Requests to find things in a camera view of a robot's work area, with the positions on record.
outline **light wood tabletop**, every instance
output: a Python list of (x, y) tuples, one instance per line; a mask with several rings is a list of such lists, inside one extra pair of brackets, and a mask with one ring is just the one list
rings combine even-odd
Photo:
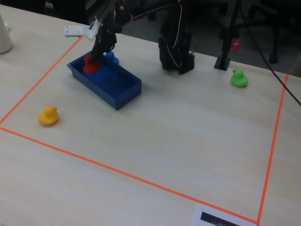
[[(263, 226), (300, 225), (301, 111), (285, 93), (278, 114), (284, 91), (270, 71), (236, 62), (219, 71), (215, 57), (196, 53), (194, 70), (166, 72), (157, 43), (119, 34), (115, 56), (143, 87), (115, 111), (66, 66), (91, 41), (80, 40), (44, 76), (77, 40), (63, 37), (72, 22), (0, 13), (14, 43), (0, 56), (0, 223), (188, 226), (206, 203)], [(245, 89), (230, 84), (237, 68)], [(288, 77), (297, 98), (300, 83)], [(60, 116), (53, 127), (37, 120), (47, 105)]]

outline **black cable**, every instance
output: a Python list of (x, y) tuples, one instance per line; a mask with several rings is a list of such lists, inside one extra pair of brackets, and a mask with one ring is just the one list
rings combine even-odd
[[(246, 19), (244, 17), (244, 14), (243, 14), (243, 10), (242, 10), (242, 7), (240, 6), (240, 14), (241, 14), (241, 17), (244, 21), (244, 23), (246, 23)], [(272, 67), (269, 65), (268, 61), (266, 60), (266, 58), (264, 57), (261, 49), (259, 48), (258, 44), (256, 43), (252, 33), (250, 32), (250, 29), (249, 27), (246, 27), (246, 29), (248, 30), (248, 33), (250, 35), (250, 38), (253, 42), (253, 44), (255, 45), (255, 47), (257, 48), (260, 56), (263, 58), (263, 61), (265, 62), (265, 64), (267, 65), (267, 67), (270, 69), (270, 71), (273, 73), (273, 75), (278, 79), (278, 81), (283, 85), (283, 87), (286, 89), (286, 91), (295, 99), (295, 101), (297, 101), (297, 103), (301, 106), (301, 103), (300, 101), (294, 96), (294, 94), (292, 94), (292, 92), (286, 87), (286, 85), (281, 81), (281, 79), (278, 77), (278, 75), (276, 75), (276, 73), (274, 72), (274, 70), (272, 69)]]

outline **orange tape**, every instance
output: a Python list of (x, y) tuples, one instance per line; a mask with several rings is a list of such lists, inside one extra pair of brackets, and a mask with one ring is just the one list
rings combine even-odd
[(76, 44), (82, 39), (80, 37), (77, 41), (58, 59), (58, 61), (44, 74), (44, 76), (22, 97), (21, 100), (4, 116), (4, 118), (0, 121), (0, 125), (10, 116), (10, 114), (27, 98), (27, 96), (40, 84), (40, 82), (57, 66), (57, 64), (76, 46)]
[(122, 175), (124, 175), (124, 176), (127, 176), (127, 177), (129, 177), (129, 178), (132, 178), (132, 179), (135, 179), (135, 180), (139, 180), (139, 181), (141, 181), (141, 182), (143, 182), (143, 183), (146, 183), (146, 184), (148, 184), (148, 185), (157, 187), (157, 188), (162, 189), (162, 190), (164, 190), (164, 191), (167, 191), (167, 192), (173, 193), (173, 194), (175, 194), (175, 195), (181, 196), (181, 197), (183, 197), (183, 198), (186, 198), (186, 199), (189, 199), (189, 200), (192, 200), (192, 201), (201, 203), (201, 204), (203, 204), (203, 205), (212, 207), (212, 208), (214, 208), (214, 209), (220, 210), (220, 211), (222, 211), (222, 212), (231, 214), (231, 215), (233, 215), (233, 216), (235, 216), (235, 217), (238, 217), (238, 218), (241, 218), (241, 219), (243, 219), (243, 220), (246, 220), (246, 221), (249, 221), (249, 222), (251, 222), (251, 223), (256, 224), (256, 221), (255, 221), (255, 220), (246, 218), (246, 217), (244, 217), (244, 216), (242, 216), (242, 215), (239, 215), (239, 214), (237, 214), (237, 213), (234, 213), (234, 212), (231, 212), (231, 211), (229, 211), (229, 210), (220, 208), (220, 207), (218, 207), (218, 206), (209, 204), (209, 203), (207, 203), (207, 202), (201, 201), (201, 200), (196, 199), (196, 198), (193, 198), (193, 197), (191, 197), (191, 196), (182, 194), (182, 193), (180, 193), (180, 192), (176, 192), (176, 191), (171, 190), (171, 189), (169, 189), (169, 188), (166, 188), (166, 187), (163, 187), (163, 186), (161, 186), (161, 185), (152, 183), (152, 182), (150, 182), (150, 181), (148, 181), (148, 180), (144, 180), (144, 179), (142, 179), (142, 178), (139, 178), (139, 177), (134, 176), (134, 175), (132, 175), (132, 174), (123, 172), (123, 171), (121, 171), (121, 170), (118, 170), (118, 169), (113, 168), (113, 167), (111, 167), (111, 166), (102, 164), (102, 163), (100, 163), (100, 162), (94, 161), (94, 160), (92, 160), (92, 159), (88, 159), (88, 158), (83, 157), (83, 156), (80, 156), (80, 155), (78, 155), (78, 154), (74, 154), (74, 153), (72, 153), (72, 152), (68, 152), (68, 151), (63, 150), (63, 149), (58, 148), (58, 147), (54, 147), (54, 146), (52, 146), (52, 145), (48, 145), (48, 144), (43, 143), (43, 142), (41, 142), (41, 141), (38, 141), (38, 140), (36, 140), (36, 139), (27, 137), (27, 136), (25, 136), (25, 135), (22, 135), (22, 134), (13, 132), (13, 131), (11, 131), (11, 130), (8, 130), (8, 129), (2, 128), (2, 127), (0, 127), (0, 130), (5, 131), (5, 132), (8, 132), (8, 133), (11, 133), (11, 134), (14, 134), (14, 135), (17, 135), (17, 136), (22, 137), (22, 138), (24, 138), (24, 139), (30, 140), (30, 141), (35, 142), (35, 143), (37, 143), (37, 144), (43, 145), (43, 146), (45, 146), (45, 147), (49, 147), (49, 148), (51, 148), (51, 149), (57, 150), (57, 151), (59, 151), (59, 152), (65, 153), (65, 154), (70, 155), (70, 156), (73, 156), (73, 157), (75, 157), (75, 158), (79, 158), (79, 159), (88, 161), (88, 162), (90, 162), (90, 163), (93, 163), (93, 164), (95, 164), (95, 165), (104, 167), (104, 168), (106, 168), (106, 169), (108, 169), (108, 170), (112, 170), (112, 171), (114, 171), (114, 172), (117, 172), (117, 173), (122, 174)]
[[(285, 82), (284, 82), (285, 85), (287, 84), (287, 80), (288, 80), (288, 74), (285, 77)], [(260, 202), (260, 207), (259, 207), (259, 212), (258, 212), (258, 217), (257, 217), (257, 222), (256, 222), (256, 225), (258, 225), (258, 226), (260, 224), (262, 210), (263, 210), (263, 204), (264, 204), (264, 200), (265, 200), (265, 196), (266, 196), (267, 188), (268, 188), (269, 174), (270, 174), (271, 166), (272, 166), (272, 160), (273, 160), (273, 155), (274, 155), (274, 149), (275, 149), (275, 143), (276, 143), (276, 138), (277, 138), (277, 131), (278, 131), (278, 125), (279, 125), (279, 121), (280, 121), (280, 115), (281, 115), (281, 109), (282, 109), (284, 95), (285, 95), (285, 88), (283, 87), (281, 99), (280, 99), (280, 103), (279, 103), (279, 108), (278, 108), (275, 129), (274, 129), (271, 151), (269, 153), (268, 170), (267, 170), (267, 174), (266, 174), (265, 181), (264, 181), (264, 187), (263, 187), (263, 192), (262, 192), (262, 196), (261, 196), (261, 202)]]

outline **robotic arm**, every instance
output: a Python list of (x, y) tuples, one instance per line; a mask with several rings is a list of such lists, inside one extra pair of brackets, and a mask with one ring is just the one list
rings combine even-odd
[(115, 10), (100, 21), (90, 64), (94, 64), (104, 52), (110, 52), (117, 43), (116, 33), (131, 21), (138, 20), (164, 9), (167, 16), (161, 26), (159, 38), (160, 60), (163, 69), (178, 70), (180, 74), (194, 68), (194, 55), (189, 53), (191, 35), (184, 29), (190, 0), (126, 0), (118, 1)]

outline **blue plastic bin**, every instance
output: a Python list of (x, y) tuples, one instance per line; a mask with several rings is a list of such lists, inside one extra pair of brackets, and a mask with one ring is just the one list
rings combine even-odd
[(83, 72), (84, 59), (87, 54), (67, 64), (67, 66), (72, 71), (74, 78), (113, 108), (118, 110), (141, 94), (141, 79), (112, 62), (105, 55), (101, 56), (101, 67), (96, 73), (86, 74)]

